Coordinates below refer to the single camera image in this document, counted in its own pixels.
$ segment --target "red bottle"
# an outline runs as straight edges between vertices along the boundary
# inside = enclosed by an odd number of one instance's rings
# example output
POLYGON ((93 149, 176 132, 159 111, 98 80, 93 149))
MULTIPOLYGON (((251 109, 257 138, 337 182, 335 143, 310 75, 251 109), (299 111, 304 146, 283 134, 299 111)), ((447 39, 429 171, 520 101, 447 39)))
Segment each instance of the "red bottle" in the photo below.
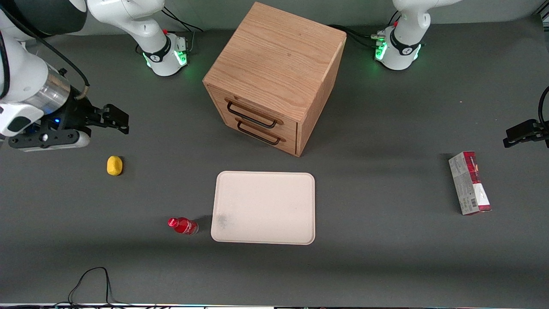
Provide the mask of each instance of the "red bottle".
POLYGON ((193 235, 198 232, 198 223, 183 217, 170 218, 170 220, 168 220, 168 226, 181 234, 193 235))

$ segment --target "black metal handle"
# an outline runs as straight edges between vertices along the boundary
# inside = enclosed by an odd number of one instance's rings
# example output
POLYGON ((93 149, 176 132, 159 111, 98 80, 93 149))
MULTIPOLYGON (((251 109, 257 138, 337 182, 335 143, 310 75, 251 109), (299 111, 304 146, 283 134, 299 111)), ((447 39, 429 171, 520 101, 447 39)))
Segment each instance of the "black metal handle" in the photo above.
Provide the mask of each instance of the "black metal handle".
POLYGON ((268 140, 268 139, 264 139, 263 137, 261 137, 261 136, 259 136, 259 135, 257 135, 257 134, 253 134, 252 132, 250 132, 250 131, 248 131, 248 130, 242 129, 242 128, 240 127, 241 124, 242 124, 242 122, 239 121, 239 122, 238 122, 238 125, 237 125, 238 130, 240 130, 241 132, 244 132, 244 133, 250 135, 251 137, 255 137, 256 139, 258 139, 258 140, 260 140, 260 141, 262 141, 262 142, 265 142, 265 143, 267 143, 267 144, 269 144, 269 145, 272 145, 272 146, 276 146, 276 145, 278 145, 278 143, 280 143, 280 137, 278 137, 278 138, 276 139, 276 142, 272 142, 272 141, 270 141, 270 140, 268 140))
POLYGON ((227 104, 227 109, 229 110, 229 112, 230 112, 231 114, 235 114, 235 115, 237 115, 237 116, 240 116, 240 117, 246 119, 246 120, 249 121, 249 122, 252 122, 252 123, 255 123, 256 125, 262 126, 262 127, 265 128, 265 129, 272 129, 272 128, 275 127, 275 125, 276 125, 276 120, 273 120, 273 124, 271 124, 271 125, 265 124, 265 123, 263 123, 263 122, 260 122, 260 121, 255 120, 255 119, 253 119, 253 118, 250 118, 250 117, 248 117, 248 116, 246 116, 246 115, 244 115, 244 114, 241 114, 241 113, 239 113, 239 112, 237 112, 237 111, 233 111, 233 110, 231 109, 231 106, 233 106, 233 102, 231 102, 231 101, 228 101, 228 102, 229 102, 229 104, 227 104))

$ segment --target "cardboard box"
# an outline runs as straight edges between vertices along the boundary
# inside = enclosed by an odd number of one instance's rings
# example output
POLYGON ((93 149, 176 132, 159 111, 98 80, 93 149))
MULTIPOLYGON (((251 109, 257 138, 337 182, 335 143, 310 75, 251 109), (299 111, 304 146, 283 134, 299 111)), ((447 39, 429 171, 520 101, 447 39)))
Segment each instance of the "cardboard box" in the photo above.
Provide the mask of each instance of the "cardboard box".
POLYGON ((480 182, 479 168, 474 151, 464 151, 449 160, 453 183, 460 199, 461 213, 476 214, 492 210, 480 182))

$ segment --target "yellow sponge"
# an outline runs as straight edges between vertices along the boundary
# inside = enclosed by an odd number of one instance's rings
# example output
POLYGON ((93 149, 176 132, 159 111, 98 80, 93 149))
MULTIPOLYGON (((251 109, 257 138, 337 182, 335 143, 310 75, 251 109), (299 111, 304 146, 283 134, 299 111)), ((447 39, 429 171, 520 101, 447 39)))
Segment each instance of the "yellow sponge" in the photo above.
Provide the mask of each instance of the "yellow sponge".
POLYGON ((118 176, 122 173, 122 159, 117 156, 111 156, 107 160, 107 173, 112 176, 118 176))

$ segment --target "gray table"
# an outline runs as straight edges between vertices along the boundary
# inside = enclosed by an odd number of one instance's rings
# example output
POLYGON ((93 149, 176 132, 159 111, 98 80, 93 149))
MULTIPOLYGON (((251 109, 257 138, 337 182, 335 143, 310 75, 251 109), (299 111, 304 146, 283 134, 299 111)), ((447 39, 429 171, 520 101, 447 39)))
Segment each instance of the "gray table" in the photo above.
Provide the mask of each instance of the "gray table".
MULTIPOLYGON (((349 40, 302 158, 221 121, 201 80, 230 36, 197 34, 190 66, 169 78, 148 70, 129 36, 54 41, 86 72, 94 104, 130 114, 131 133, 96 128, 79 150, 2 147, 2 302, 62 301, 81 273, 105 266, 115 297, 134 303, 549 305, 549 150, 501 141, 536 117, 549 83, 539 18, 434 25, 402 72, 349 40), (460 214, 447 157, 465 150, 477 151, 491 213, 460 214), (105 171, 111 155, 125 159, 120 177, 105 171), (313 174, 315 242, 214 242, 223 170, 313 174), (198 218, 202 232, 176 234, 170 216, 198 218)), ((75 301, 102 302, 103 289, 91 273, 75 301)))

